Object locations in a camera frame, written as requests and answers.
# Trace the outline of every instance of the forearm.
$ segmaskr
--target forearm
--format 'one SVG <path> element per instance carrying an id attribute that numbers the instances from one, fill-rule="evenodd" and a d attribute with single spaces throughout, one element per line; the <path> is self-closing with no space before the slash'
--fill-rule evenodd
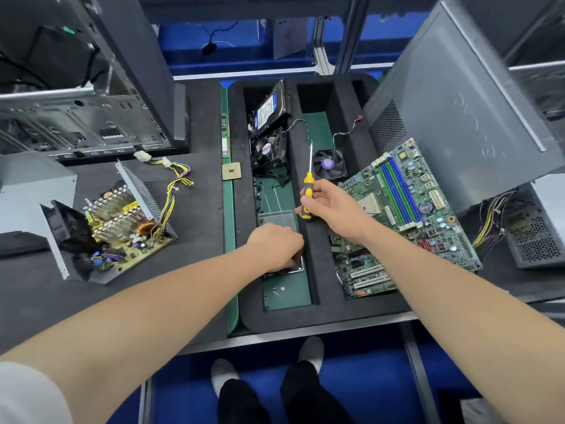
<path id="1" fill-rule="evenodd" d="M 0 360 L 49 376 L 65 395 L 75 422 L 105 422 L 241 288 L 266 271 L 256 255 L 243 246 L 131 287 Z"/>
<path id="2" fill-rule="evenodd" d="M 561 326 L 377 222 L 366 231 L 363 244 L 436 341 L 507 420 L 562 420 Z"/>

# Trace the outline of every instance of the screwdriver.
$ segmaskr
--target screwdriver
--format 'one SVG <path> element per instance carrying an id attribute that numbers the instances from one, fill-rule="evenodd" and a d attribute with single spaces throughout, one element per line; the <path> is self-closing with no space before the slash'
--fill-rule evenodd
<path id="1" fill-rule="evenodd" d="M 314 176 L 312 175 L 312 142 L 310 141 L 310 165 L 308 165 L 308 172 L 304 178 L 304 196 L 312 197 L 314 194 Z M 309 220 L 312 218 L 312 214 L 302 206 L 302 211 L 300 212 L 300 217 Z"/>

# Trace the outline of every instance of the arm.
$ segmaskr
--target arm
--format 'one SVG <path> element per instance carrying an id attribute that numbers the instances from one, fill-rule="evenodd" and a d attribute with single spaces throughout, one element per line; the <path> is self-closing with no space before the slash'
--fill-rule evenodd
<path id="1" fill-rule="evenodd" d="M 317 181 L 314 199 L 303 196 L 301 202 L 378 258 L 428 331 L 505 419 L 562 422 L 561 326 L 382 226 L 328 181 Z"/>
<path id="2" fill-rule="evenodd" d="M 124 290 L 32 337 L 0 361 L 28 365 L 51 378 L 74 422 L 106 422 L 245 285 L 295 265 L 293 256 L 302 246 L 302 235 L 266 224 L 243 247 Z"/>

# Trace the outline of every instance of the copper coil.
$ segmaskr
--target copper coil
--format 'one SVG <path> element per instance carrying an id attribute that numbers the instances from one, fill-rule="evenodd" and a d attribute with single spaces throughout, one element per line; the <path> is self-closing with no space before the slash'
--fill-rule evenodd
<path id="1" fill-rule="evenodd" d="M 140 235 L 149 235 L 151 233 L 152 228 L 157 226 L 157 222 L 155 220 L 143 220 L 137 223 L 136 225 L 136 232 Z"/>

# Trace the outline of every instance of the white sleeve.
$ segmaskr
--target white sleeve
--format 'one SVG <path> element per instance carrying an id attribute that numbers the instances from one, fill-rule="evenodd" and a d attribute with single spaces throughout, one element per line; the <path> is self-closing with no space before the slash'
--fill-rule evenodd
<path id="1" fill-rule="evenodd" d="M 72 424 L 62 392 L 29 366 L 0 362 L 0 424 Z"/>

